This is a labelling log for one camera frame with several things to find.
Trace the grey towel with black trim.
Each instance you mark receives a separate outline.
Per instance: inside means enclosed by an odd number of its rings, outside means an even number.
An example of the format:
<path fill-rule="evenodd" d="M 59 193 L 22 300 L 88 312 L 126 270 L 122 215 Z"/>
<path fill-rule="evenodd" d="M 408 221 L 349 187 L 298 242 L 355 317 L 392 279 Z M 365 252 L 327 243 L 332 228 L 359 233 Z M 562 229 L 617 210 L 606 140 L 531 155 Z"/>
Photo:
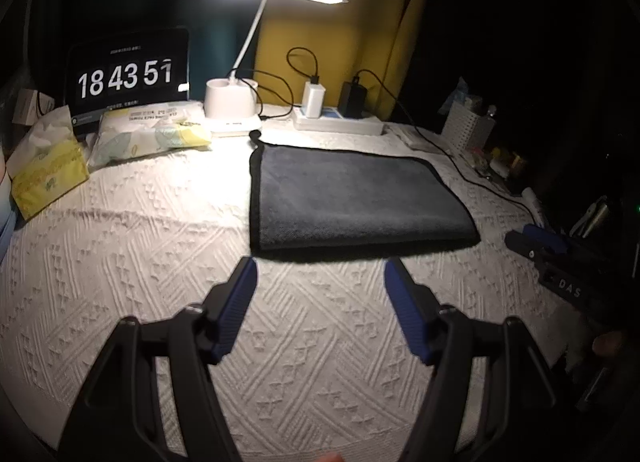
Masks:
<path fill-rule="evenodd" d="M 250 249 L 367 257 L 477 245 L 471 212 L 428 161 L 270 144 L 250 132 Z"/>

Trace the white perforated storage basket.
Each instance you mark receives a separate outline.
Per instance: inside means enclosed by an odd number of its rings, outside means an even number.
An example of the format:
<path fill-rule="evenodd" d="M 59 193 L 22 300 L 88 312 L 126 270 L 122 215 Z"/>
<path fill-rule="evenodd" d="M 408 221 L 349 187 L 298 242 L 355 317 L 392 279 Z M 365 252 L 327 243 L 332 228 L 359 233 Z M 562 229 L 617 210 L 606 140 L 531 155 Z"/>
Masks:
<path fill-rule="evenodd" d="M 495 126 L 489 115 L 477 115 L 458 102 L 453 102 L 442 129 L 442 137 L 458 152 L 482 149 Z"/>

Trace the white flat packet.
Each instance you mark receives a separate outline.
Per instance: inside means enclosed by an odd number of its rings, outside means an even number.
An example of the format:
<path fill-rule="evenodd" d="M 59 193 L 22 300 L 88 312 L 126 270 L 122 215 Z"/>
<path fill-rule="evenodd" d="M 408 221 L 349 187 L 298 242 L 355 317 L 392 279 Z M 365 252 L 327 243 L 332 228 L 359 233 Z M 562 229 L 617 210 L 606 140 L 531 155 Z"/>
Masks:
<path fill-rule="evenodd" d="M 401 127 L 397 131 L 400 140 L 410 149 L 425 152 L 439 153 L 442 144 L 439 139 L 426 131 L 416 130 L 413 127 Z"/>

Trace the white textured tablecloth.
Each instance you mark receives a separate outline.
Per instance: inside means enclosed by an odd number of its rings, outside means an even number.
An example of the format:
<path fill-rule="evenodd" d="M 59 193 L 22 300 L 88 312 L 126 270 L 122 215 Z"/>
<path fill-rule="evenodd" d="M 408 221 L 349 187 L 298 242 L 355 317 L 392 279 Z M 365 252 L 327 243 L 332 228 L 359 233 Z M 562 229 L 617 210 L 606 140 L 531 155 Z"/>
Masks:
<path fill-rule="evenodd" d="M 439 300 L 498 323 L 515 315 L 557 360 L 578 326 L 535 267 L 504 245 L 526 223 L 442 153 L 380 136 L 299 132 L 270 121 L 266 141 L 431 162 L 469 208 L 480 243 L 410 256 Z M 1 383 L 45 442 L 60 438 L 84 378 L 119 318 L 164 319 L 201 300 L 250 251 L 250 154 L 244 137 L 104 167 L 11 238 L 1 263 Z M 408 351 L 380 260 L 262 260 L 239 338 L 212 375 L 247 461 L 395 460 L 431 371 Z"/>

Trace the pink blue round container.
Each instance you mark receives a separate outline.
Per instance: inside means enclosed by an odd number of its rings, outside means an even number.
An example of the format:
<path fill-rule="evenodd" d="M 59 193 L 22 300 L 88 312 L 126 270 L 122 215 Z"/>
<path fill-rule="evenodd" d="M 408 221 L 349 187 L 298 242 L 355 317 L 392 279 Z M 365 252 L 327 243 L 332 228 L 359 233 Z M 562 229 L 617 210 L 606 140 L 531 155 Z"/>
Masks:
<path fill-rule="evenodd" d="M 1 186 L 0 186 L 0 262 L 3 261 L 8 251 L 11 237 L 14 233 L 17 213 L 12 199 L 11 178 L 6 170 L 6 159 L 1 154 Z"/>

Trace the black charger plug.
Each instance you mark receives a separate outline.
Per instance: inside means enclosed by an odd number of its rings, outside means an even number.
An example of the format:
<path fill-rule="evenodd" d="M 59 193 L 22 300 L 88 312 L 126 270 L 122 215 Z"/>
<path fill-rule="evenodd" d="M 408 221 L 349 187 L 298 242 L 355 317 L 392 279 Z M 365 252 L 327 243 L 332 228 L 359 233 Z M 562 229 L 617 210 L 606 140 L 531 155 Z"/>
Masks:
<path fill-rule="evenodd" d="M 337 111 L 346 119 L 361 119 L 368 91 L 357 80 L 344 82 Z"/>

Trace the white power strip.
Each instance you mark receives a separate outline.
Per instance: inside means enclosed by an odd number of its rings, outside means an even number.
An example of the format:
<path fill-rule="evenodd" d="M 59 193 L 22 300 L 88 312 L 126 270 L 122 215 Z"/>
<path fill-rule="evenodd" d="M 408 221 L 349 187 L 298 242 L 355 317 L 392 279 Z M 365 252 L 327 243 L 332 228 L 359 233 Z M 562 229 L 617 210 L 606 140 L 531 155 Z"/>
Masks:
<path fill-rule="evenodd" d="M 292 121 L 299 131 L 378 136 L 384 130 L 384 123 L 373 115 L 362 119 L 344 118 L 331 107 L 324 108 L 319 118 L 308 118 L 302 109 L 295 107 Z"/>

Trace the yellow tissue pack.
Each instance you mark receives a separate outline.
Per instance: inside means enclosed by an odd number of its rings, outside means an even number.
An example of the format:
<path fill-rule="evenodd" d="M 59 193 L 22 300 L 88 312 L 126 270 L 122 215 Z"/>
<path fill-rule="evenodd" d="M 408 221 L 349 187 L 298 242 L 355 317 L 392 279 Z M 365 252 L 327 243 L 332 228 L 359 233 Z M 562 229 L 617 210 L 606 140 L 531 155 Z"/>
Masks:
<path fill-rule="evenodd" d="M 11 195 L 25 221 L 85 183 L 89 171 L 74 135 L 70 107 L 41 117 L 12 152 L 6 170 Z"/>

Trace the white charger plug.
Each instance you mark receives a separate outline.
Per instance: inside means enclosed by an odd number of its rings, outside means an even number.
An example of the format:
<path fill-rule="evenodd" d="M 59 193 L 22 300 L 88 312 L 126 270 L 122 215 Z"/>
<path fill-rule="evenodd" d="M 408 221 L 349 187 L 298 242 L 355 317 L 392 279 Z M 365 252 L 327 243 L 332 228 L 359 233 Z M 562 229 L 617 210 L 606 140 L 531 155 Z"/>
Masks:
<path fill-rule="evenodd" d="M 303 94 L 302 114 L 309 119 L 319 119 L 322 114 L 324 95 L 326 88 L 320 83 L 307 81 Z"/>

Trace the yellow curtain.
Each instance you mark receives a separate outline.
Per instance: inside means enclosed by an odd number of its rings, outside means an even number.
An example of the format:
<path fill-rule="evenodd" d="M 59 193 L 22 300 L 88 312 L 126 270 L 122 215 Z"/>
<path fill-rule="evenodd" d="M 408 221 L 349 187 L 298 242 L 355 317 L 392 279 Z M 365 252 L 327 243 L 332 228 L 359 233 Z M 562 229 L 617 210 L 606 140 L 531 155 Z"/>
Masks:
<path fill-rule="evenodd" d="M 309 48 L 319 59 L 326 101 L 334 105 L 344 82 L 356 72 L 369 90 L 368 108 L 390 118 L 394 97 L 408 74 L 426 0 L 349 0 L 323 5 L 270 0 L 257 44 L 256 65 L 287 78 L 296 90 L 304 85 L 285 53 Z"/>

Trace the small white box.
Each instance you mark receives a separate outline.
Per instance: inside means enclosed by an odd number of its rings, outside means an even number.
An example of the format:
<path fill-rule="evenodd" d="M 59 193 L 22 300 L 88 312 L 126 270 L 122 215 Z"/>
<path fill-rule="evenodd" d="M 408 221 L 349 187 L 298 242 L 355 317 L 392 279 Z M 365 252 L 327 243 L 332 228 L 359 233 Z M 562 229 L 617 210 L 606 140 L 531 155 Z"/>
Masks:
<path fill-rule="evenodd" d="M 20 89 L 14 108 L 12 122 L 33 126 L 43 115 L 54 108 L 54 99 L 40 91 Z"/>

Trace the tablet showing flip clock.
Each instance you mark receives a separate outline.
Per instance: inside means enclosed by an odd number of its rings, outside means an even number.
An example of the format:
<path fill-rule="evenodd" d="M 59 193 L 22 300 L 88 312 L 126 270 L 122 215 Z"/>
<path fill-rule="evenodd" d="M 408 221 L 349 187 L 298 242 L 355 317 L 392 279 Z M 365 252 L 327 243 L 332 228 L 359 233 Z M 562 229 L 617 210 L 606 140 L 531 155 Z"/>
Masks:
<path fill-rule="evenodd" d="M 189 98 L 189 32 L 135 33 L 77 58 L 65 81 L 64 102 L 75 127 L 103 112 Z"/>

